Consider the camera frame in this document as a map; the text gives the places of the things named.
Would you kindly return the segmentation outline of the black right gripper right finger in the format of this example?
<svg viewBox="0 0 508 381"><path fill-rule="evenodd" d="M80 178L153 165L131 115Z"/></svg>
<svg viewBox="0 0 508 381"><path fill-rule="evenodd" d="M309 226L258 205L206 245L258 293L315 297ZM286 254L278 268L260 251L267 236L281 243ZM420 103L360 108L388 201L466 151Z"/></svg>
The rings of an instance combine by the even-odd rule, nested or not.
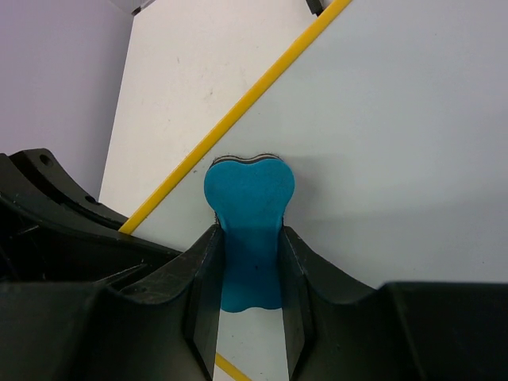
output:
<svg viewBox="0 0 508 381"><path fill-rule="evenodd" d="M369 287L279 234L292 380L504 380L504 283L389 282Z"/></svg>

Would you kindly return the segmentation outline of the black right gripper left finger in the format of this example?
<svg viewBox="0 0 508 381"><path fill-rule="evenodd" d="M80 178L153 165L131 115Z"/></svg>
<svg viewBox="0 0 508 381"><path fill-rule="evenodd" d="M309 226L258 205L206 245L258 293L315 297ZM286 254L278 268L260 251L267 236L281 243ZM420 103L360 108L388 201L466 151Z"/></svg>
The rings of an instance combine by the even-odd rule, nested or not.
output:
<svg viewBox="0 0 508 381"><path fill-rule="evenodd" d="M210 380L224 269L210 226L151 275L100 283L1 287L4 380Z"/></svg>

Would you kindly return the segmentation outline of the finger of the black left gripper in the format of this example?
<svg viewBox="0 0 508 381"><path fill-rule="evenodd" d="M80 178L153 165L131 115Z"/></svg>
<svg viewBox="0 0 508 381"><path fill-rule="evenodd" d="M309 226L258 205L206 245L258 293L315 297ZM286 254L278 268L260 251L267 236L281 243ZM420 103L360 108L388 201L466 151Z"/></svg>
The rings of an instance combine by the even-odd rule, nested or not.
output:
<svg viewBox="0 0 508 381"><path fill-rule="evenodd" d="M1 155L1 281L133 283L179 252L117 230L45 149Z"/></svg>

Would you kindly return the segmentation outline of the blue whiteboard eraser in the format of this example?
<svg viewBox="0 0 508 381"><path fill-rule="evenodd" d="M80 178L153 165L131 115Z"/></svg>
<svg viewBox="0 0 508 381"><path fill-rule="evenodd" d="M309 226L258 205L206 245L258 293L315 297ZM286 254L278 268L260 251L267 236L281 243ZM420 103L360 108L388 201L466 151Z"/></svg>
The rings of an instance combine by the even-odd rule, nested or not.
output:
<svg viewBox="0 0 508 381"><path fill-rule="evenodd" d="M278 239L294 189L293 171L271 154L223 156L207 170L204 195L225 236L224 311L281 307Z"/></svg>

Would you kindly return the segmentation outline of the yellow framed whiteboard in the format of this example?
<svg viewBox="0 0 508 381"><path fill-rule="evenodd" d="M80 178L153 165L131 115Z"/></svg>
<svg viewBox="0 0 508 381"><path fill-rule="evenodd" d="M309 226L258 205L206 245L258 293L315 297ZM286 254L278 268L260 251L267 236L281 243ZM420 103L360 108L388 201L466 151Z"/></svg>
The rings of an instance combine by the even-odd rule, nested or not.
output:
<svg viewBox="0 0 508 381"><path fill-rule="evenodd" d="M185 252L221 228L212 163L261 154L294 174L281 230L361 283L507 286L506 2L333 2L124 230ZM282 306L220 303L214 366L292 380Z"/></svg>

